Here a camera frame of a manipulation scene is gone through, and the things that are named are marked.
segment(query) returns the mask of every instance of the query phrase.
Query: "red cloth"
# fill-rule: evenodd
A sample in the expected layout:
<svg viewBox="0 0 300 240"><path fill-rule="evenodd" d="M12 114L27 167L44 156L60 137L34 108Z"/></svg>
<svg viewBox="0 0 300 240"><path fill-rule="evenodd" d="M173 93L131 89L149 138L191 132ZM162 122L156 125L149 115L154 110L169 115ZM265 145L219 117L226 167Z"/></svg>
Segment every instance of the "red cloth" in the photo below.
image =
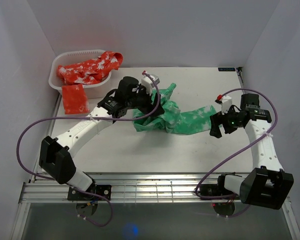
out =
<svg viewBox="0 0 300 240"><path fill-rule="evenodd" d="M62 86L62 101L65 114L89 113L89 103L82 84Z"/></svg>
<svg viewBox="0 0 300 240"><path fill-rule="evenodd" d="M105 51L98 58L68 66L58 66L56 74L65 85L99 84L111 70L118 70L123 61L121 53Z"/></svg>

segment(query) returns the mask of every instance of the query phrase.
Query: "white laundry basket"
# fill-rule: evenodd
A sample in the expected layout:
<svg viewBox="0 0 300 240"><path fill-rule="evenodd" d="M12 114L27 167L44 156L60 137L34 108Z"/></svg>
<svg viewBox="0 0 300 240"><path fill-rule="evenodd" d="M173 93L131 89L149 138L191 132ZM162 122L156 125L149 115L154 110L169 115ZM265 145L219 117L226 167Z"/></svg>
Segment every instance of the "white laundry basket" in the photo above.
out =
<svg viewBox="0 0 300 240"><path fill-rule="evenodd" d="M69 51L60 54L57 56L51 67L51 72L49 76L49 85L58 90L62 95L62 86L64 85L63 81L57 76L57 69L59 65L67 66L70 64L81 63L89 59L96 59L105 51L96 49L96 50L86 50L86 51ZM88 99L103 98L111 90L111 82L109 81L111 77L111 72L105 79L98 83L92 85L83 85L84 92Z"/></svg>

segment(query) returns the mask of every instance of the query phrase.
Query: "robotic arm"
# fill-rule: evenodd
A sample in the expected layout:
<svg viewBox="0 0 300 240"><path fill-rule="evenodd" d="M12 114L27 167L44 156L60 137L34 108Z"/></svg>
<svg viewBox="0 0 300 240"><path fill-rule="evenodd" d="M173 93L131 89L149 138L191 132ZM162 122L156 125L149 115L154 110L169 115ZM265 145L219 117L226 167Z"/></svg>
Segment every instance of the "robotic arm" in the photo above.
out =
<svg viewBox="0 0 300 240"><path fill-rule="evenodd" d="M210 135L221 138L219 125L226 134L244 128L250 143L260 138L271 127L268 110L259 106L258 94L243 94L239 112L235 111L229 96L218 96L221 111L210 116ZM251 147L253 170L246 177L234 173L224 173L218 178L218 187L236 193L244 204L271 209L280 209L293 183L292 174L284 172L280 164L271 134Z"/></svg>
<svg viewBox="0 0 300 240"><path fill-rule="evenodd" d="M151 75L156 84L159 78ZM90 120L83 120L52 139L47 136L41 143L39 165L50 174L59 184L68 184L82 191L90 192L95 187L94 180L86 173L77 169L73 158L77 152L101 130L111 126L113 120L94 120L93 117L121 118L129 109L139 109L144 114L154 110L158 95L152 104L153 82L145 76L139 81L125 76L119 83L118 89L111 90L105 98L88 115ZM165 111L159 104L151 117L163 114Z"/></svg>

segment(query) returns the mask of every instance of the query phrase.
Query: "green tie-dye fabric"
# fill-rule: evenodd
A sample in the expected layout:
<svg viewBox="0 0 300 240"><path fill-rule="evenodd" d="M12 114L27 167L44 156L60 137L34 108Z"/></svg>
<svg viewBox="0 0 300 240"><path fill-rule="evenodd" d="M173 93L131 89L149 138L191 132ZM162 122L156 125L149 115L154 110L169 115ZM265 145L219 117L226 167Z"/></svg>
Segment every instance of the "green tie-dye fabric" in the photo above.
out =
<svg viewBox="0 0 300 240"><path fill-rule="evenodd" d="M134 128L137 132L151 131L154 129L166 130L173 134L196 134L211 129L210 116L216 113L212 105L201 107L197 110L181 112L178 105L170 100L170 97L176 88L176 84L172 83L167 89L161 89L161 105L164 114L153 118L148 117L133 121ZM144 115L137 109L133 110L133 117L141 117Z"/></svg>

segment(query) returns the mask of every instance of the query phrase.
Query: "white table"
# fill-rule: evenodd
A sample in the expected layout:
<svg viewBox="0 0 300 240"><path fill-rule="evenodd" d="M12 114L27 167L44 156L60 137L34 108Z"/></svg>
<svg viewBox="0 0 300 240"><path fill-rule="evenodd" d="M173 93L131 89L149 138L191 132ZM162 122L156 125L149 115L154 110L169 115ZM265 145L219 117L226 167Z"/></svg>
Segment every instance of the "white table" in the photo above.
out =
<svg viewBox="0 0 300 240"><path fill-rule="evenodd" d="M112 71L112 86L116 88L124 76L141 79L147 70L160 78L160 89L176 83L171 100L182 112L205 105L220 106L214 101L219 94L240 88L236 72L219 72L216 67L146 67L120 68ZM231 94L233 103L240 105L242 92ZM100 98L89 99L92 110ZM62 101L57 116L65 116ZM57 120L52 137L66 132L77 120ZM77 153L75 165L87 173L204 173L226 157L249 144L244 129L224 134L217 139L209 131L178 135L165 131L136 132L131 122L116 122L91 139ZM218 172L250 172L251 151L247 150L218 169Z"/></svg>

